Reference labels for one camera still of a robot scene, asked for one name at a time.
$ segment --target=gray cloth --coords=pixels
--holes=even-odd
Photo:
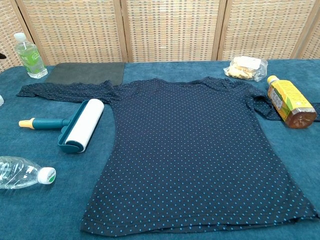
[[[124,69],[124,62],[59,63],[45,82],[53,84],[101,84],[109,80],[115,86],[122,83]]]

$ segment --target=snack bag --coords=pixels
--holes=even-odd
[[[259,82],[267,76],[268,62],[264,59],[235,56],[230,62],[230,66],[224,68],[224,74],[228,77]]]

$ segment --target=wicker partition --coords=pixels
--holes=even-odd
[[[312,25],[309,36],[299,57],[303,59],[320,59],[320,12]]]
[[[130,62],[212,59],[219,0],[122,0],[121,3]]]
[[[290,58],[317,1],[228,1],[217,59]]]
[[[126,62],[120,0],[17,0],[47,64]]]
[[[0,59],[0,72],[2,72],[22,65],[14,49],[16,45],[14,34],[24,32],[28,39],[31,40],[31,37],[14,1],[1,0],[0,9],[0,53],[6,56],[6,59]]]

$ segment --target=teal tablecloth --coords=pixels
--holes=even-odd
[[[268,76],[291,80],[310,102],[320,102],[320,60],[269,60]],[[123,83],[160,78],[188,82],[206,76],[225,78],[226,61],[127,63]],[[49,66],[49,73],[54,67]],[[106,239],[80,231],[80,222],[93,187],[112,151],[115,126],[113,113],[105,106],[84,153],[66,154],[58,148],[59,130],[19,128],[18,121],[32,117],[69,118],[79,103],[58,102],[40,97],[17,97],[22,86],[41,79],[30,78],[23,67],[0,74],[0,156],[19,156],[57,171],[52,185],[36,184],[19,190],[0,190],[0,239]],[[267,91],[266,80],[251,82]],[[320,210],[320,123],[307,129],[291,129],[281,121],[257,115],[274,151],[305,196]],[[126,240],[144,239],[318,239],[320,221],[301,221],[276,227],[241,231],[191,234],[142,233]]]

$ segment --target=plastic water bottle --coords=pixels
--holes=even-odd
[[[56,178],[53,167],[40,167],[25,158],[0,156],[0,189],[21,189],[34,184],[51,184]]]
[[[15,51],[20,56],[29,76],[39,79],[47,75],[48,70],[44,66],[37,46],[27,41],[26,35],[23,32],[15,33],[14,38],[18,41]]]

